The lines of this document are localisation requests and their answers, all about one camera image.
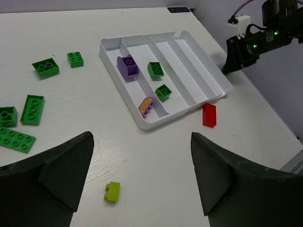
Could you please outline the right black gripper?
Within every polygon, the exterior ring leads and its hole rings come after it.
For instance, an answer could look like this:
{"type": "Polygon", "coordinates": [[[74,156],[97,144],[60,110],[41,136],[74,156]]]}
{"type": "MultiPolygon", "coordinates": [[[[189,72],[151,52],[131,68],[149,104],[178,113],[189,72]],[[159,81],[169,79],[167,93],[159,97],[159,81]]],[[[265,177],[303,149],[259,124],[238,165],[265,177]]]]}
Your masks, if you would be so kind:
{"type": "Polygon", "coordinates": [[[255,64],[260,55],[287,46],[292,40],[276,30],[259,31],[242,39],[234,36],[226,41],[227,58],[222,67],[231,73],[247,68],[255,64]]]}

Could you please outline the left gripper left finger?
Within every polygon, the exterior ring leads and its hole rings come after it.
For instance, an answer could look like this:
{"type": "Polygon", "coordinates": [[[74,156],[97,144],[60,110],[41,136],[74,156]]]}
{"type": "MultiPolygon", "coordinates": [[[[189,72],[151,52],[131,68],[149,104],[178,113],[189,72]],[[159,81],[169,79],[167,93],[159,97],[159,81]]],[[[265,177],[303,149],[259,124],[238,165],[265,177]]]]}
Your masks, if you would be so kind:
{"type": "Polygon", "coordinates": [[[77,212],[94,150],[86,131],[0,168],[2,227],[68,227],[77,212]]]}

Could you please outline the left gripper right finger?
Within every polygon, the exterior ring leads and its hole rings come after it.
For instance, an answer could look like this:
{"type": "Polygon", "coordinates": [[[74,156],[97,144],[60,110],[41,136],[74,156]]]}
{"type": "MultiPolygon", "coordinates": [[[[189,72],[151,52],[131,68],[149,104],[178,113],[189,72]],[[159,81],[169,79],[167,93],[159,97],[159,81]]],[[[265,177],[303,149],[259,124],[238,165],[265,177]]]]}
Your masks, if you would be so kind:
{"type": "Polygon", "coordinates": [[[302,226],[301,175],[252,162],[197,132],[191,135],[191,155],[210,226],[302,226]]]}

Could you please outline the purple lego brick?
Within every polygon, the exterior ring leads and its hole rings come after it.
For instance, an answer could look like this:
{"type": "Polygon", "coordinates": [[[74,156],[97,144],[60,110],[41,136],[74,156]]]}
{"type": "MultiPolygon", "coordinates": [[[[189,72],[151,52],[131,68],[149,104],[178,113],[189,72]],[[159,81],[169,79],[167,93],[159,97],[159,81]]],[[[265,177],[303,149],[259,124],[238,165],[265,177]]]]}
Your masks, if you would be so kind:
{"type": "Polygon", "coordinates": [[[117,67],[124,79],[130,79],[139,74],[139,68],[131,55],[117,57],[117,67]]]}

